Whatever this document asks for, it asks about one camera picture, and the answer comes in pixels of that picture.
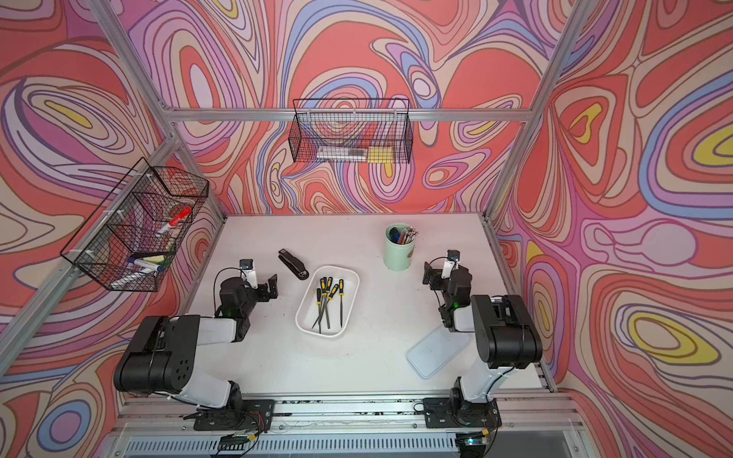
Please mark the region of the file tool four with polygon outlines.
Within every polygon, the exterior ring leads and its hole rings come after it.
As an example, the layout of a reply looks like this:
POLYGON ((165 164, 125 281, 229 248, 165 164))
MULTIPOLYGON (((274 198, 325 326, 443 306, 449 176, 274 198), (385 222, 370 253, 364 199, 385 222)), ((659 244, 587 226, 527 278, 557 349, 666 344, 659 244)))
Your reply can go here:
POLYGON ((323 309, 323 304, 326 295, 328 295, 328 278, 320 278, 320 296, 319 296, 319 308, 323 309))

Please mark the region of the file tool three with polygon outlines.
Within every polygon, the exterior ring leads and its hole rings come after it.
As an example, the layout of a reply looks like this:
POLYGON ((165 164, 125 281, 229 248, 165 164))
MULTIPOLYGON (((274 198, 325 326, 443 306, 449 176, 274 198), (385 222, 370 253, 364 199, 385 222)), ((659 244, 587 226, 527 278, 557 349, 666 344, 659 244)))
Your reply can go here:
POLYGON ((333 286, 333 278, 327 277, 325 282, 325 298, 323 301, 324 306, 324 317, 326 318, 326 327, 330 328, 330 316, 328 311, 328 304, 330 303, 330 300, 332 299, 331 290, 333 286))

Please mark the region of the file tool one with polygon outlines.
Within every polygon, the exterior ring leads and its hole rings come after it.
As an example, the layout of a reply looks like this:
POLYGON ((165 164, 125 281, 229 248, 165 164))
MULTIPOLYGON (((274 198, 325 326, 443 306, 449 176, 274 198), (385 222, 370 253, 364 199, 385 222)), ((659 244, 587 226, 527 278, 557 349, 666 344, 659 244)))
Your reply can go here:
POLYGON ((339 280, 339 323, 340 327, 343 328, 344 326, 344 293, 345 293, 345 281, 343 279, 339 280))

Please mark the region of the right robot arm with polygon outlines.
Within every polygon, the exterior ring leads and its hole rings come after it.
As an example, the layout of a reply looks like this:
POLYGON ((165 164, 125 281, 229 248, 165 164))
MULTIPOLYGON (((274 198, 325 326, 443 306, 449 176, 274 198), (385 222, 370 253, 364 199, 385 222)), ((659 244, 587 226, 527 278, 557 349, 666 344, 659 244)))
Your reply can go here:
POLYGON ((473 295, 469 269, 442 260, 441 269, 424 263, 422 282, 438 298, 442 328, 450 337, 473 335, 477 357, 448 397, 423 400, 426 427, 494 429, 501 426, 496 391, 517 370, 540 361, 539 333, 521 297, 473 295))

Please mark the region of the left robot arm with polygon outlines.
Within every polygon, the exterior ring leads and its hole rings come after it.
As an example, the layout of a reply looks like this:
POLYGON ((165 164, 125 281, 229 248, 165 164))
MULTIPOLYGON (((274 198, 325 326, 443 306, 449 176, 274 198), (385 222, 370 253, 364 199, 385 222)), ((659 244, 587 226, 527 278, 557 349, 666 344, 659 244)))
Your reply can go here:
POLYGON ((150 316, 143 320, 116 366, 117 391, 157 394, 210 410, 245 410, 239 385, 196 367, 199 347, 240 343, 258 303, 279 296, 278 277, 253 286, 246 276, 224 280, 212 317, 150 316))

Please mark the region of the white plastic storage box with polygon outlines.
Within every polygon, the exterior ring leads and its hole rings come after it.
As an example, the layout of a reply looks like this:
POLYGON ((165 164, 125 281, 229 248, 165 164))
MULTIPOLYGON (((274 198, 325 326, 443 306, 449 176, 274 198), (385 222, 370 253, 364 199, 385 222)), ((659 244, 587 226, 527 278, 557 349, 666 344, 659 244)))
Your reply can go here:
POLYGON ((315 337, 341 337, 353 314, 360 283, 359 275, 345 267, 316 269, 295 315, 297 328, 315 337))

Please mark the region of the file tool six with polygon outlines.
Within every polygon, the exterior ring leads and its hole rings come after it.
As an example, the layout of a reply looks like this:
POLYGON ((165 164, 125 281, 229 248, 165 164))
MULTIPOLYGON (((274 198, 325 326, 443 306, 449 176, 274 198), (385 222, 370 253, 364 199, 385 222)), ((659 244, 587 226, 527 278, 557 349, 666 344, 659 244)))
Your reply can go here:
POLYGON ((318 302, 318 316, 316 321, 313 323, 312 328, 315 328, 316 326, 321 326, 321 322, 324 319, 324 316, 326 315, 326 307, 328 306, 328 297, 323 296, 318 302))

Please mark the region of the translucent box lid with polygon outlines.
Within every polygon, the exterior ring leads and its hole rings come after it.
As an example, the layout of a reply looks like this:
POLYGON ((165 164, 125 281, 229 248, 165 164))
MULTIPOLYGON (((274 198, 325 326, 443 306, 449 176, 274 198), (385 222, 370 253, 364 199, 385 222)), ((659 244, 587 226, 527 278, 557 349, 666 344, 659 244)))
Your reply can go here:
POLYGON ((414 345, 406 359, 417 375, 429 380, 471 343, 468 333, 450 332, 439 326, 414 345))

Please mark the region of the yellow box in basket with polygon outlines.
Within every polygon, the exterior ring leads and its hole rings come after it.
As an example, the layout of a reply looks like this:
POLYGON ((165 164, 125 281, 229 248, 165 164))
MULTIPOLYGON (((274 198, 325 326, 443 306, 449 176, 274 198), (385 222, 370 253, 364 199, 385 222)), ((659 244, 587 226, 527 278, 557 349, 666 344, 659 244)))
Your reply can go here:
POLYGON ((368 154, 366 154, 368 163, 376 164, 389 164, 394 162, 394 150, 392 147, 386 146, 372 146, 368 148, 368 154))

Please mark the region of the green pen cup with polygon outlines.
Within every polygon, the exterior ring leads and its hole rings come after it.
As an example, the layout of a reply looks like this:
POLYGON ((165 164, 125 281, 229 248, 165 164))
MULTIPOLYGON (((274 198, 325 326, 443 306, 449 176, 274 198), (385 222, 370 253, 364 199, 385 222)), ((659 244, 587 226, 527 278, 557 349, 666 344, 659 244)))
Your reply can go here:
POLYGON ((403 233, 410 229, 406 223, 393 223, 385 229, 385 248, 383 262, 387 269, 395 272, 405 271, 412 265, 415 242, 402 244, 403 233))

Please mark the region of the pens in cup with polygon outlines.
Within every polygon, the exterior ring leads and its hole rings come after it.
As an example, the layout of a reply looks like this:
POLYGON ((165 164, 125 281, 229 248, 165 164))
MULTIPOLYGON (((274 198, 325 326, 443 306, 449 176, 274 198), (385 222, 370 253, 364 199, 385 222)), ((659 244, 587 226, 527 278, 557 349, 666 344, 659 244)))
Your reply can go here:
POLYGON ((418 232, 411 226, 393 226, 387 231, 387 239, 393 244, 399 245, 411 244, 417 235, 418 232))

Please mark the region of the red marker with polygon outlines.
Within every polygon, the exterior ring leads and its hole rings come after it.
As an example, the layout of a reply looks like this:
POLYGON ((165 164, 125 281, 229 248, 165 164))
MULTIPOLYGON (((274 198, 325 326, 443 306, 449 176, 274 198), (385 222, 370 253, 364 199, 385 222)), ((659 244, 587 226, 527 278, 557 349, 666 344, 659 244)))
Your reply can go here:
POLYGON ((171 231, 172 229, 176 228, 179 224, 185 223, 187 221, 188 217, 191 215, 192 209, 190 207, 185 207, 181 212, 179 212, 169 223, 165 223, 162 228, 158 229, 156 232, 157 236, 162 236, 171 231))

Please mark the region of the green marker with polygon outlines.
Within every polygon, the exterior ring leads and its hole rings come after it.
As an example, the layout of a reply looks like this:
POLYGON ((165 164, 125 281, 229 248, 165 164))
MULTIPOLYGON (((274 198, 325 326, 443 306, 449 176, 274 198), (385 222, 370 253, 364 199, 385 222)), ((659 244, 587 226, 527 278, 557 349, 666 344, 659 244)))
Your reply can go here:
POLYGON ((145 257, 145 258, 142 258, 142 260, 146 261, 147 263, 152 263, 152 264, 156 264, 159 266, 168 266, 172 263, 173 257, 157 255, 157 256, 152 256, 152 257, 145 257))

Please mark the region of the blue white marker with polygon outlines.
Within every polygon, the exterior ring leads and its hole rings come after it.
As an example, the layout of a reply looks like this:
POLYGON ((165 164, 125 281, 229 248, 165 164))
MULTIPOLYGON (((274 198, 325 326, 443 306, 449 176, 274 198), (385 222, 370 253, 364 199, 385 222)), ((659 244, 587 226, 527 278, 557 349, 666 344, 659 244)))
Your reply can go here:
POLYGON ((161 265, 150 263, 150 261, 145 261, 144 259, 129 258, 128 263, 141 267, 145 273, 164 271, 164 268, 161 265))

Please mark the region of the clear case in basket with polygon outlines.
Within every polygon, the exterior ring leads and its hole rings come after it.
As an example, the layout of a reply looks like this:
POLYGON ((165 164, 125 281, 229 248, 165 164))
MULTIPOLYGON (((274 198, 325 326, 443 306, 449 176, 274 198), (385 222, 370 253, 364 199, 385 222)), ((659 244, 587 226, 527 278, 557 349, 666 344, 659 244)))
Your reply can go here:
POLYGON ((332 160, 346 162, 366 162, 368 150, 339 146, 320 146, 316 153, 317 160, 332 160))

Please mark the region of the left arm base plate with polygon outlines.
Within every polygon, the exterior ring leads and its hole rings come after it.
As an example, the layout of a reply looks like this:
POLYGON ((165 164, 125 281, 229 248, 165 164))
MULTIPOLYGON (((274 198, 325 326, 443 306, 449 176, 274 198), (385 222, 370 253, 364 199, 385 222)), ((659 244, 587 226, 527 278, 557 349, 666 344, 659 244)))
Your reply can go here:
POLYGON ((274 408, 274 400, 243 400, 238 408, 199 410, 186 419, 194 421, 195 431, 267 432, 271 428, 274 408))

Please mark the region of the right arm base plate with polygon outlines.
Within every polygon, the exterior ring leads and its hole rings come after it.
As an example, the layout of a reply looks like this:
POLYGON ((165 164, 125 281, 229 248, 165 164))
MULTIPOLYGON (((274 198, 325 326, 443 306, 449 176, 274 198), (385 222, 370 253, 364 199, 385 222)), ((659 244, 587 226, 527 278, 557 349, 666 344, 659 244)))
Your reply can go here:
POLYGON ((498 429, 502 420, 497 402, 470 403, 451 398, 424 398, 422 412, 428 429, 498 429))

